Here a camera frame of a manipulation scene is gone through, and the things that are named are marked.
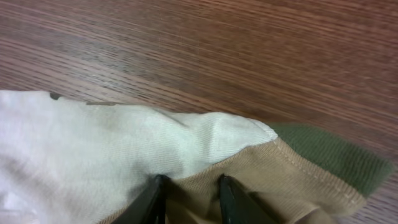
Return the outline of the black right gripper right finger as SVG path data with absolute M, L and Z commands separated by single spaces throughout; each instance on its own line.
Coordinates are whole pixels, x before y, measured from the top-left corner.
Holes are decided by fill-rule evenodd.
M 222 224 L 276 224 L 230 176 L 219 178 L 219 198 Z

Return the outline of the white camouflage baby garment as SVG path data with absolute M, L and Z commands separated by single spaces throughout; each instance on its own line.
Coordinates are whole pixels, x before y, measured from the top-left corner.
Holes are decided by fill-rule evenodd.
M 112 223 L 156 175 L 165 223 L 222 223 L 223 174 L 277 223 L 333 223 L 393 170 L 300 124 L 1 92 L 2 223 Z

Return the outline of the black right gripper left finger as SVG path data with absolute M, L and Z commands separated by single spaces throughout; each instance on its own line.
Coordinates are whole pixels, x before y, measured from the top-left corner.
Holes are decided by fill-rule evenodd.
M 156 175 L 112 224 L 165 224 L 165 185 L 170 179 Z

